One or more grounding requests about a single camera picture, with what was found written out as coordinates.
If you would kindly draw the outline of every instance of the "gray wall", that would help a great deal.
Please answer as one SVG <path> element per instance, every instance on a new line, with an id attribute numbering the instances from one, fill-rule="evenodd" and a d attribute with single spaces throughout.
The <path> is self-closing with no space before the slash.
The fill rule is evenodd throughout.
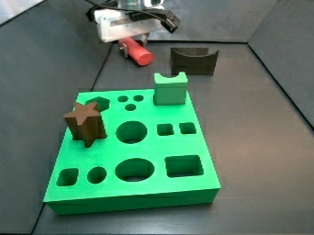
<path id="1" fill-rule="evenodd" d="M 0 0 L 0 25 L 45 0 Z"/>
<path id="2" fill-rule="evenodd" d="M 0 27 L 0 233 L 30 233 L 66 129 L 63 114 L 91 90 L 111 45 L 90 5 L 50 0 Z"/>
<path id="3" fill-rule="evenodd" d="M 168 0 L 181 28 L 153 33 L 150 40 L 248 42 L 277 0 Z"/>
<path id="4" fill-rule="evenodd" d="M 249 45 L 314 127 L 314 1 L 281 0 Z"/>

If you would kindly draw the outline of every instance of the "large circular hole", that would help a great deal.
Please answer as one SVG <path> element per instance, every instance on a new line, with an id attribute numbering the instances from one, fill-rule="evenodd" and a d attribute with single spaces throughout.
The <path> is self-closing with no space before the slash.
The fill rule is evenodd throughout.
<path id="1" fill-rule="evenodd" d="M 115 168 L 118 178 L 127 182 L 140 182 L 152 177 L 154 164 L 142 158 L 127 159 Z"/>
<path id="2" fill-rule="evenodd" d="M 140 143 L 148 135 L 148 127 L 140 121 L 129 121 L 117 130 L 117 138 L 127 143 Z"/>

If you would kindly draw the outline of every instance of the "square hole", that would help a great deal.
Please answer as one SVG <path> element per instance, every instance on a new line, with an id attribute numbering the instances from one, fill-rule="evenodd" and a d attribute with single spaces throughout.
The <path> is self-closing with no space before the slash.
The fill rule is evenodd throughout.
<path id="1" fill-rule="evenodd" d="M 78 181 L 78 175 L 79 175 L 79 169 L 77 168 L 65 169 L 59 174 L 57 185 L 58 186 L 75 185 Z"/>
<path id="2" fill-rule="evenodd" d="M 181 123 L 180 126 L 181 126 L 182 134 L 185 134 L 185 135 L 197 134 L 196 125 L 193 122 Z"/>
<path id="3" fill-rule="evenodd" d="M 172 136 L 173 132 L 173 124 L 160 124 L 157 125 L 157 131 L 160 136 Z"/>
<path id="4" fill-rule="evenodd" d="M 198 155 L 168 157 L 166 169 L 170 178 L 204 175 L 202 161 Z"/>

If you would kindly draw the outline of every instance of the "arch-shaped block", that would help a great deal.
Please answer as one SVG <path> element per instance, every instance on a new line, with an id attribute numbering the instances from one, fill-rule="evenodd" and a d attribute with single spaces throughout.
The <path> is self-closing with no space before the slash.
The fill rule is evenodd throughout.
<path id="1" fill-rule="evenodd" d="M 173 75 L 214 75 L 220 50 L 209 53 L 209 48 L 172 48 Z"/>
<path id="2" fill-rule="evenodd" d="M 165 77 L 156 73 L 156 105 L 184 105 L 188 99 L 188 76 L 180 73 L 177 77 Z"/>

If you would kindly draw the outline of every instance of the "circular hole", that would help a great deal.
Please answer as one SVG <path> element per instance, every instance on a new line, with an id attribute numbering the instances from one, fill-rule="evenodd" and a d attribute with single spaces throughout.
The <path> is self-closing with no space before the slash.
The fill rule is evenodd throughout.
<path id="1" fill-rule="evenodd" d="M 138 101 L 138 102 L 144 101 L 144 96 L 142 95 L 136 95 L 134 100 Z"/>
<path id="2" fill-rule="evenodd" d="M 152 177 L 154 164 L 142 158 L 127 159 L 115 168 L 118 178 L 127 182 L 140 182 Z"/>
<path id="3" fill-rule="evenodd" d="M 130 105 L 126 106 L 126 110 L 127 110 L 127 111 L 134 111 L 136 109 L 137 109 L 137 106 L 133 105 L 133 104 L 130 104 Z"/>
<path id="4" fill-rule="evenodd" d="M 140 121 L 129 121 L 117 130 L 117 138 L 127 143 L 140 143 L 148 135 L 148 127 Z"/>
<path id="5" fill-rule="evenodd" d="M 118 98 L 119 102 L 126 102 L 129 100 L 127 96 L 122 95 Z"/>
<path id="6" fill-rule="evenodd" d="M 107 173 L 106 173 L 105 168 L 103 167 L 95 167 L 87 175 L 87 180 L 93 184 L 99 184 L 105 180 L 106 175 L 107 175 Z"/>

